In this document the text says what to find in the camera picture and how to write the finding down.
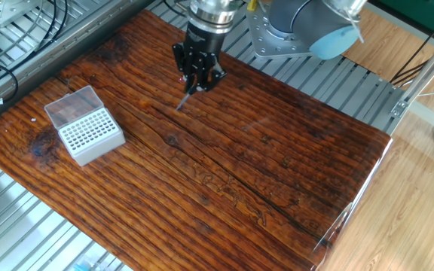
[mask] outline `wooden board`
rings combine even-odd
[[[132,19],[0,117],[0,167],[134,269],[310,269],[390,137],[225,54],[176,111],[183,37]],[[79,167],[43,107],[88,84],[127,143]]]

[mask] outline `gray metal plate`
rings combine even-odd
[[[42,0],[1,0],[0,1],[0,27],[14,22],[23,14],[33,8],[41,6]]]

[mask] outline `wooden floor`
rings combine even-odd
[[[346,56],[389,80],[422,41],[370,11],[362,17],[365,43]],[[414,63],[433,52],[426,47]],[[434,81],[425,90],[432,91]],[[434,96],[418,100],[434,110]],[[432,127],[408,113],[393,138],[325,270],[434,270]]]

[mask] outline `metal bracket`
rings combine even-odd
[[[36,8],[39,0],[3,0],[0,1],[0,27],[5,27],[20,18],[23,14]]]
[[[401,118],[405,115],[406,110],[408,110],[409,103],[405,101],[399,101],[396,103],[395,107],[390,113],[391,117]]]
[[[265,4],[265,8],[269,11],[270,4]],[[271,34],[272,26],[268,18],[268,14],[260,5],[257,5],[255,11],[247,11],[247,21],[256,56],[276,59],[313,55],[295,35],[289,34],[289,37],[278,38]]]

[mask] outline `black cable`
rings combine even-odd
[[[56,21],[57,21],[57,0],[54,0],[54,3],[53,3],[53,19],[51,19],[50,27],[46,31],[46,34],[44,34],[44,37],[42,38],[42,40],[41,40],[41,42],[40,42],[40,44],[39,44],[38,47],[40,47],[43,44],[44,40],[46,40],[50,36],[51,30],[53,29],[54,24],[55,24]]]
[[[13,81],[14,81],[14,91],[13,91],[13,94],[11,96],[9,96],[8,98],[3,99],[3,102],[9,102],[18,93],[18,88],[19,88],[18,80],[17,80],[16,76],[14,76],[13,72],[11,72],[9,69],[3,67],[2,65],[0,65],[0,69],[3,70],[3,71],[5,71],[7,74],[9,74],[11,76],[11,78],[13,79]]]
[[[398,77],[401,77],[401,72],[406,68],[406,66],[413,60],[413,58],[416,57],[416,55],[418,55],[418,53],[421,51],[421,49],[423,49],[423,47],[425,47],[425,45],[428,43],[428,41],[434,36],[434,31],[431,35],[428,36],[428,38],[426,38],[426,40],[422,43],[422,45],[418,48],[418,50],[416,50],[416,52],[414,52],[413,56],[411,56],[411,58],[406,62],[406,64],[403,65],[403,67],[400,68],[400,70],[395,74],[395,76],[393,76],[393,78],[391,79],[390,82],[393,82],[395,79],[397,79]]]
[[[394,85],[398,85],[402,82],[406,82],[406,81],[410,81],[410,80],[414,80],[416,78],[416,74],[418,74],[419,72],[421,72],[421,69],[418,69],[414,72],[412,72],[410,75],[407,75],[406,77],[400,79],[399,81],[393,83]]]
[[[402,81],[402,79],[403,79],[402,77],[405,76],[406,74],[410,73],[410,72],[413,72],[412,75],[415,75],[416,71],[421,72],[421,70],[423,69],[423,67],[427,63],[428,63],[428,60],[425,61],[425,62],[423,62],[423,63],[421,63],[420,65],[417,65],[417,66],[415,66],[415,67],[413,67],[413,68],[411,68],[411,69],[409,69],[409,70],[401,73],[400,76],[398,76],[397,78],[395,78],[394,81],[390,81],[390,83],[393,84],[393,85],[398,84],[399,82]]]
[[[56,0],[55,0],[55,2],[54,2],[53,6],[54,6],[54,7],[57,6]],[[57,38],[57,36],[61,33],[61,30],[63,30],[63,27],[64,27],[64,25],[65,25],[65,23],[66,23],[67,15],[68,15],[68,0],[65,0],[65,15],[63,16],[63,21],[62,21],[61,26],[60,26],[60,28],[58,29],[57,33],[55,34],[55,36],[54,36],[54,37],[53,37],[53,38],[52,38],[48,43],[46,43],[43,47],[36,48],[36,50],[32,51],[32,52],[31,52],[31,53],[30,53],[30,54],[29,54],[29,55],[28,55],[28,56],[27,56],[23,61],[19,62],[17,65],[15,65],[15,66],[14,66],[13,68],[11,68],[9,71],[10,71],[10,72],[14,72],[14,70],[18,69],[22,64],[26,63],[27,61],[29,61],[30,59],[32,59],[33,57],[35,57],[35,56],[38,54],[39,51],[45,49],[45,48],[48,47],[50,44],[52,44],[52,43],[55,41],[55,39]],[[55,12],[55,13],[53,14],[52,24],[54,24],[53,22],[56,20],[56,18],[57,18],[57,14],[56,14],[56,12]],[[45,37],[48,37],[48,36],[49,36],[50,31],[51,31],[51,25],[50,25],[50,28],[47,30],[47,32],[46,32],[46,34],[45,34]]]
[[[58,38],[58,36],[61,34],[61,31],[63,30],[63,27],[65,26],[67,16],[68,16],[68,0],[65,0],[65,14],[63,15],[63,20],[61,21],[61,25],[58,28],[57,33],[51,39],[51,42],[54,42]]]
[[[175,14],[177,14],[177,15],[179,15],[179,16],[181,16],[181,17],[184,17],[184,18],[186,18],[187,16],[185,16],[182,12],[178,12],[175,8],[172,8],[170,5],[169,5],[169,3],[167,3],[167,0],[162,0],[162,2],[171,10],[171,11],[173,11],[173,12],[175,12]]]

